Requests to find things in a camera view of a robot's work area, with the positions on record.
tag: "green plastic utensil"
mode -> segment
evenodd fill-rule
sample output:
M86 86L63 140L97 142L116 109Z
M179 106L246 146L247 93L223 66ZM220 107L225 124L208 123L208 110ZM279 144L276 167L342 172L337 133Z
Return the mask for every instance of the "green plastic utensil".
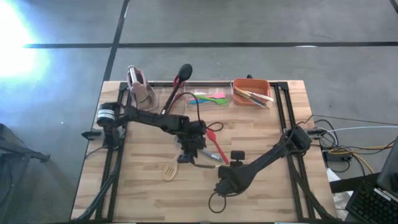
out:
M213 98L205 97L205 96L202 96L202 95L195 95L195 96L198 99L212 101L212 102L215 102L218 105L226 105L228 103L228 100L226 100L225 98L213 99Z

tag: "red spatula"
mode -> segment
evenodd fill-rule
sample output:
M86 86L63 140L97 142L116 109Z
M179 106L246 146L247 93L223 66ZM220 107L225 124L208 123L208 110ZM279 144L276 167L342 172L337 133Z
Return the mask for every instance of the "red spatula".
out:
M221 157L223 158L224 162L229 165L229 161L228 158L225 156L223 150L221 150L220 146L218 145L217 141L216 141L216 133L214 133L214 131L207 129L207 138L210 139L210 141L214 142L214 144L216 145L218 152L220 153Z

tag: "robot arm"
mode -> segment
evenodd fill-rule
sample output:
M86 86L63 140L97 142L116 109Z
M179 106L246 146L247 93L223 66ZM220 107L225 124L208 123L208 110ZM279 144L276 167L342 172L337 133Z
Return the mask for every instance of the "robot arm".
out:
M215 191L221 196L243 193L259 171L290 153L305 152L310 148L311 142L301 127L290 129L270 151L250 164L243 165L242 162L237 161L231 166L220 166L218 168L220 182L216 184Z
M190 121L189 117L176 114L156 114L137 109L133 106L124 107L121 117L116 117L120 109L117 103L104 103L98 111L97 124L104 129L104 145L116 148L119 145L118 127L126 121L134 121L160 128L166 133L176 135L182 145L183 155L178 162L192 162L198 157L198 149L206 147L206 123L202 120Z

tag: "white cable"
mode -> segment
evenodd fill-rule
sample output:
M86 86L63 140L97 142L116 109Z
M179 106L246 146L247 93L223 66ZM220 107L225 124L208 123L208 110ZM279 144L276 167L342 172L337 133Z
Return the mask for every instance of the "white cable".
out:
M339 128L334 130L329 130L328 132L333 131L342 131L342 130L350 130L350 129L362 129L362 128L398 128L398 126L365 126L365 127L351 127L351 128Z
M328 132L328 133L333 137L333 139L335 140L336 146L338 146L338 141L337 141L336 136L335 136L333 133L331 133L331 132L333 132L333 131L335 131L335 130L329 131L329 130L327 130L326 128L321 128L321 127L318 127L318 128L319 128L319 129L322 129L322 130L325 130L326 132Z

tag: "keyboard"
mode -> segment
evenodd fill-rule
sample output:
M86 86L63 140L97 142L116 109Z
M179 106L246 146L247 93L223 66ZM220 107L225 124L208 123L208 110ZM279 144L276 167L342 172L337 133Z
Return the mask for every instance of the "keyboard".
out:
M354 191L346 210L364 223L398 224L398 202L365 182Z

